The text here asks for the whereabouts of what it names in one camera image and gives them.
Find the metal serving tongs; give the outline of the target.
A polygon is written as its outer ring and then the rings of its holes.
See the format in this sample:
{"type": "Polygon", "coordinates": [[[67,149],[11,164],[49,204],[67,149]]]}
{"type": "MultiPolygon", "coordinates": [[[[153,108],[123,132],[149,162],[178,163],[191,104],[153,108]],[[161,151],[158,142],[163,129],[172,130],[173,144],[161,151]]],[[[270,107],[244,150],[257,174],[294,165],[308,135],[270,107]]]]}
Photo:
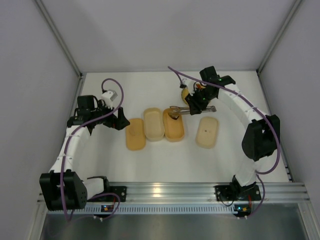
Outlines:
{"type": "MultiPolygon", "coordinates": [[[[217,109],[215,106],[208,106],[202,110],[201,114],[202,113],[214,113],[216,111],[217,111],[217,109]]],[[[177,113],[177,114],[179,114],[179,117],[181,117],[182,115],[190,115],[190,109],[189,109],[189,107],[170,106],[168,114],[169,113],[177,113]]]]}

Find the cucumber sushi roll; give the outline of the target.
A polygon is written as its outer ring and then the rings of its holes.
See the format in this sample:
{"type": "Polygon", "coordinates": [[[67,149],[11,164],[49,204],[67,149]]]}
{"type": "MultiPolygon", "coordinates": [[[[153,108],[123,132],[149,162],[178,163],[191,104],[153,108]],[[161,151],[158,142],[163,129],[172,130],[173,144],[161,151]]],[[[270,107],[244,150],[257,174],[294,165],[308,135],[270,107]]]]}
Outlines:
{"type": "Polygon", "coordinates": [[[177,119],[180,117],[180,115],[177,114],[177,113],[175,113],[175,112],[170,112],[168,115],[169,115],[173,120],[177,120],[177,119]]]}

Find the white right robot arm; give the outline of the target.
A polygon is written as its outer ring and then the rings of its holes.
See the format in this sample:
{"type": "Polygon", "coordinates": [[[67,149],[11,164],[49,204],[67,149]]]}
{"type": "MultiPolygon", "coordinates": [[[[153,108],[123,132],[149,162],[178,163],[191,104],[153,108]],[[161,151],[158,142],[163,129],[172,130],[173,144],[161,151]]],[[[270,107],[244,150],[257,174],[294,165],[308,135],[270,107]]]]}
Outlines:
{"type": "Polygon", "coordinates": [[[200,71],[200,79],[178,73],[180,88],[187,89],[185,101],[190,115],[199,115],[217,99],[224,103],[245,128],[241,147],[243,160],[233,181],[241,188],[253,186],[258,175],[268,175],[281,158],[280,119],[253,105],[229,75],[220,76],[214,66],[200,71]]]}

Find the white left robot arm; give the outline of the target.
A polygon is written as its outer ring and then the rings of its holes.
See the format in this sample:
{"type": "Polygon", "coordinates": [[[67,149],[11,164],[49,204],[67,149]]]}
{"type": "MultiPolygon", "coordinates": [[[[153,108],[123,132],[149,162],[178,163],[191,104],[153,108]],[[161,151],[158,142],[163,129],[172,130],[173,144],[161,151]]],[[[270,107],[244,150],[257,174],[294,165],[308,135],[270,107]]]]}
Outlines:
{"type": "Polygon", "coordinates": [[[94,128],[104,125],[122,130],[130,125],[121,106],[114,108],[117,97],[114,90],[104,90],[101,98],[82,95],[77,98],[77,108],[67,121],[66,135],[48,173],[41,174],[39,184],[49,211],[83,209],[87,201],[103,198],[112,192],[106,176],[92,176],[82,180],[76,173],[81,152],[94,128]]]}

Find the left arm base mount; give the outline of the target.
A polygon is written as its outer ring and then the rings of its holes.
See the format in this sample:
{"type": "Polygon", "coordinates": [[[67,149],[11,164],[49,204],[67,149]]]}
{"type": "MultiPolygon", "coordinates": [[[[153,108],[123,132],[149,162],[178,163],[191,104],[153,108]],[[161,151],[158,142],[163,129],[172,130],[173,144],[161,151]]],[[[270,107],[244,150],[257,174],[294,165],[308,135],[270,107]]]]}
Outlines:
{"type": "Polygon", "coordinates": [[[84,185],[88,202],[126,202],[127,187],[111,185],[106,176],[89,177],[84,185]]]}

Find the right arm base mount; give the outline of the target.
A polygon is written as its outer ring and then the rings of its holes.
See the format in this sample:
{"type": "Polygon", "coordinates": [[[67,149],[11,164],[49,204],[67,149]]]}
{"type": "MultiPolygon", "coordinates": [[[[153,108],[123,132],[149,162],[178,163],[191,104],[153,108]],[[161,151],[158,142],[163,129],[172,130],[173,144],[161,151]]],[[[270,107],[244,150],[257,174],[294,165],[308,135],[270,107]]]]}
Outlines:
{"type": "Polygon", "coordinates": [[[241,186],[234,175],[231,182],[214,186],[215,196],[218,202],[229,207],[234,202],[251,202],[262,199],[257,182],[241,186]]]}

